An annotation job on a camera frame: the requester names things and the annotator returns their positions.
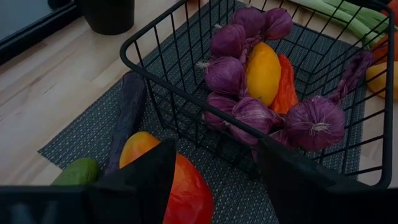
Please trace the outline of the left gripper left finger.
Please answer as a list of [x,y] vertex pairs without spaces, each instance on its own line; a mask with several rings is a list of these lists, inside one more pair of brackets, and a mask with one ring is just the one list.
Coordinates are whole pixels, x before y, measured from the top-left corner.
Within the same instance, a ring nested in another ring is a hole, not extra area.
[[93,184],[93,224],[162,224],[177,152],[169,138]]

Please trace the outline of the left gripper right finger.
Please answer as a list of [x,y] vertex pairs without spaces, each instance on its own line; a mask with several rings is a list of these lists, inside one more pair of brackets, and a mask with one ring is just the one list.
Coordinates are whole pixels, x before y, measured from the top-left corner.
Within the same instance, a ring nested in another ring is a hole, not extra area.
[[259,167],[280,224],[339,224],[339,173],[272,139],[259,141]]

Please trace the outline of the red and yellow mango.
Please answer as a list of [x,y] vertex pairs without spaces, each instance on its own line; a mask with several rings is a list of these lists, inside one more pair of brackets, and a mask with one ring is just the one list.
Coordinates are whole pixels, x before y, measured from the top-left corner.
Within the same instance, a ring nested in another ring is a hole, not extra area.
[[[123,147],[119,167],[135,161],[159,143],[146,131],[133,134]],[[211,224],[214,209],[213,195],[203,176],[185,156],[178,153],[163,224]]]

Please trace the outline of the green cucumber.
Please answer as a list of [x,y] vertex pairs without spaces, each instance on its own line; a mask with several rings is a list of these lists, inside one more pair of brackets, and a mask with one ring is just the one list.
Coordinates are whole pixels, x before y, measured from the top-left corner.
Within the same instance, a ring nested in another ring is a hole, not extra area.
[[86,185],[97,181],[100,173],[98,163],[91,158],[79,158],[69,164],[51,185]]

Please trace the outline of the dark purple eggplant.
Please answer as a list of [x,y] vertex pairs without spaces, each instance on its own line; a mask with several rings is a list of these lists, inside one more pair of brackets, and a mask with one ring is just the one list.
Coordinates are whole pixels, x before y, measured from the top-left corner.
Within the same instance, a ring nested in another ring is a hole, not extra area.
[[121,81],[119,116],[113,133],[108,161],[104,169],[107,176],[119,169],[119,158],[127,140],[141,125],[146,107],[147,90],[144,78],[136,72],[127,72]]

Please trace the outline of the orange carrot with green leaves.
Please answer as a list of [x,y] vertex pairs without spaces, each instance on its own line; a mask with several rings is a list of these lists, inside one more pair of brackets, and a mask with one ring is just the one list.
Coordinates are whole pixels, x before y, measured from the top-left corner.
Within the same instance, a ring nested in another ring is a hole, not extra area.
[[294,85],[294,68],[284,54],[280,54],[278,58],[281,66],[281,75],[278,91],[270,108],[276,113],[287,114],[289,109],[299,102]]

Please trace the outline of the yellow orange oval fruit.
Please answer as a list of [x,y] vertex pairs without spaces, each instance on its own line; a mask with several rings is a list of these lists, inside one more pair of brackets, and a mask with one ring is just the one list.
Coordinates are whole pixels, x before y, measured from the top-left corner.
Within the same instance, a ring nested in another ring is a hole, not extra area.
[[[382,73],[378,77],[378,74],[383,72],[387,68],[387,63],[380,63],[378,65],[373,65],[366,70],[366,80],[369,81],[373,78],[368,84],[368,89],[375,93],[386,86],[386,72]],[[398,61],[394,62],[394,84],[393,84],[393,95],[394,101],[398,101]]]

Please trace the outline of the green white leek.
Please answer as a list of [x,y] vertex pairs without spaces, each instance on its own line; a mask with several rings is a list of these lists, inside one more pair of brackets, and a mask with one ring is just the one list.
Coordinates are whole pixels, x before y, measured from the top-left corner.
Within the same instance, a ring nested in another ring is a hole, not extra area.
[[389,18],[373,9],[357,6],[345,0],[289,0],[314,10],[320,16],[345,26],[363,47],[371,49],[383,44],[387,37]]

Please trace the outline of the grey woven placemat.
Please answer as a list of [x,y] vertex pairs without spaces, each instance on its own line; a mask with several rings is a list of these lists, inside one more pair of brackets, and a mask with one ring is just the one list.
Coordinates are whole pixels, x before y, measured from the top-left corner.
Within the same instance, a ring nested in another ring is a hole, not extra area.
[[[225,24],[243,4],[234,0],[212,0],[189,16],[184,7],[160,21],[131,45],[133,56],[143,53],[145,41],[154,44],[141,61],[148,72],[170,81],[192,96],[204,100],[209,89],[195,62],[210,56],[210,38],[215,24]],[[295,70],[295,87],[301,100],[329,95],[343,70],[359,52],[358,47],[319,34],[301,25],[282,40],[270,41],[277,53],[286,54]],[[107,163],[119,114],[121,82],[113,85],[76,120],[44,146],[40,153],[60,168],[81,157]],[[366,88],[359,85],[343,101],[346,130],[343,140],[309,158],[329,169],[357,179],[365,168],[363,147],[363,102]],[[213,224],[277,224],[277,217],[260,183],[248,147],[234,141],[230,133],[217,133],[200,119],[202,110],[157,83],[149,82],[141,129],[159,139],[177,138],[178,151],[202,173],[213,192]]]

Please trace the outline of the green potted plant black pot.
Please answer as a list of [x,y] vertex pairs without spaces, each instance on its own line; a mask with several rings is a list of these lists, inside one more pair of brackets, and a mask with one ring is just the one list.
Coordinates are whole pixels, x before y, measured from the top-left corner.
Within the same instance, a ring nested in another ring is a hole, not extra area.
[[119,35],[134,25],[135,0],[74,0],[91,29],[102,35]]

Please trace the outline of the black metal table frame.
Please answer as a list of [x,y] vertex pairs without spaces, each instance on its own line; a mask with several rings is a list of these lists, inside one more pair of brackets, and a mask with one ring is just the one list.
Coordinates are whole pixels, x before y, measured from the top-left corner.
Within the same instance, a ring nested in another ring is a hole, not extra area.
[[75,0],[0,0],[0,65],[80,16]]

